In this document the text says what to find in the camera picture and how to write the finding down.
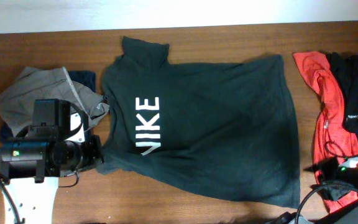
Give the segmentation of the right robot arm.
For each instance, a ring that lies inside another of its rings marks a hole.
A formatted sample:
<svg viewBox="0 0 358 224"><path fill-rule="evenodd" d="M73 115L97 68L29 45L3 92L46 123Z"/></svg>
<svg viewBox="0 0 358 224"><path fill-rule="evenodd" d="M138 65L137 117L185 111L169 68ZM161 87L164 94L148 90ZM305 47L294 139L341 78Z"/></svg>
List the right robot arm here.
<svg viewBox="0 0 358 224"><path fill-rule="evenodd" d="M268 224L355 224L358 223L358 155L334 155L305 169L318 173L318 183L301 201L293 213L285 212ZM301 212L314 196L319 195L327 202L342 202L338 208L318 220L309 220Z"/></svg>

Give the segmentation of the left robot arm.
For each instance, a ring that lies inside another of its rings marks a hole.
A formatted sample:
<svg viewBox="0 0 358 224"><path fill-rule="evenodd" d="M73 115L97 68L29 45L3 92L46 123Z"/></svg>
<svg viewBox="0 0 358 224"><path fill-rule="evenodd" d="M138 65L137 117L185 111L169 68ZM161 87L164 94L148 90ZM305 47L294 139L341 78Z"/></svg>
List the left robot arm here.
<svg viewBox="0 0 358 224"><path fill-rule="evenodd" d="M32 122L0 147L0 189L6 223L51 223L61 177L104 162L86 113L65 100L36 100Z"/></svg>

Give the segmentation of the red garment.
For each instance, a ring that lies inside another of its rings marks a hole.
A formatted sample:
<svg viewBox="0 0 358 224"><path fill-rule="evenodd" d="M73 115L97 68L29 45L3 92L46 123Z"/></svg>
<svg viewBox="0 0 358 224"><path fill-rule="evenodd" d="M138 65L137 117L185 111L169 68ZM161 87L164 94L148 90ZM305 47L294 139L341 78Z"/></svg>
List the red garment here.
<svg viewBox="0 0 358 224"><path fill-rule="evenodd" d="M342 164L344 156L358 155L358 140L342 126L345 101L331 66L320 52L294 53L293 58L305 83L323 104L314 132L313 163L338 155L337 161Z"/></svg>

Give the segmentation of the dark green Nike t-shirt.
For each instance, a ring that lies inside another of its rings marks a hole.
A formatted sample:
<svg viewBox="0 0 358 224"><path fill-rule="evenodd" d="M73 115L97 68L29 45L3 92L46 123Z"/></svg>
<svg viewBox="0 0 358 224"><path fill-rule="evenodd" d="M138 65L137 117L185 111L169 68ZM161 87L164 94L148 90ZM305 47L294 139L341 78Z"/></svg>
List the dark green Nike t-shirt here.
<svg viewBox="0 0 358 224"><path fill-rule="evenodd" d="M207 197L299 205L298 127L280 55L171 64L167 44L125 37L122 49L101 80L111 132L99 173L133 171Z"/></svg>

